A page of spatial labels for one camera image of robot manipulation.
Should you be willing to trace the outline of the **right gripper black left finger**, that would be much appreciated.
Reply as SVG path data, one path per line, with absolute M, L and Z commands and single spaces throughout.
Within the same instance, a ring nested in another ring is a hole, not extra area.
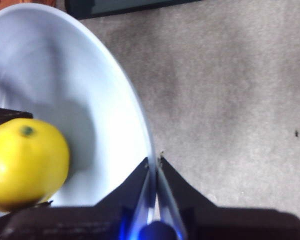
M 29 207 L 0 217 L 0 240 L 130 240 L 148 221 L 147 158 L 93 206 Z

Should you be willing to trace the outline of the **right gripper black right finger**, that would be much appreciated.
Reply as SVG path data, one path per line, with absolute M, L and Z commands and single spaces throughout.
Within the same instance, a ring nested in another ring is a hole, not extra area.
M 181 240 L 300 240 L 300 219 L 270 208 L 221 207 L 192 187 L 164 158 L 157 161 L 161 220 Z

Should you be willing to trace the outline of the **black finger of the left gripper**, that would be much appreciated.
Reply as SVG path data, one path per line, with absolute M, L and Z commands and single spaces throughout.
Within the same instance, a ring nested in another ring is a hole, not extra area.
M 0 125 L 17 118 L 32 119 L 33 114 L 27 111 L 0 108 Z
M 53 200 L 47 200 L 41 203 L 38 203 L 34 206 L 34 208 L 48 208 L 52 205 Z

